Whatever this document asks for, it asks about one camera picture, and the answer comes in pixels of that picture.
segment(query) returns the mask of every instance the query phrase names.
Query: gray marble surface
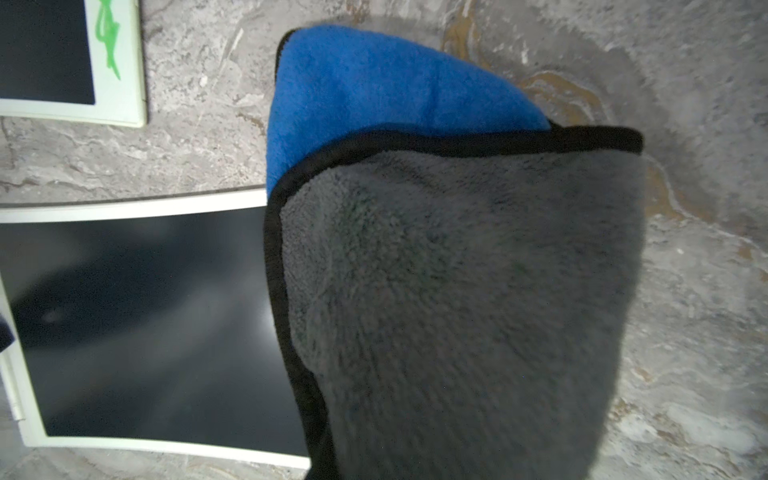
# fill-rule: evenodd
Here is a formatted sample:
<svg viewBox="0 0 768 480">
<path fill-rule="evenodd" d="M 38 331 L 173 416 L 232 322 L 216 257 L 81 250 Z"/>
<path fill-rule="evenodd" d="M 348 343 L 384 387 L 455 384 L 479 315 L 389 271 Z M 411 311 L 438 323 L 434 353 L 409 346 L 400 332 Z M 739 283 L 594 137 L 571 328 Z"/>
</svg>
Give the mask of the gray marble surface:
<svg viewBox="0 0 768 480">
<path fill-rule="evenodd" d="M 0 203 L 263 183 L 274 51 L 291 28 L 342 22 L 443 49 L 506 76 L 562 123 L 647 136 L 644 266 L 591 477 L 768 478 L 764 2 L 147 0 L 142 10 L 149 125 L 2 118 Z M 4 478 L 302 476 L 28 449 L 7 403 L 0 415 Z"/>
</svg>

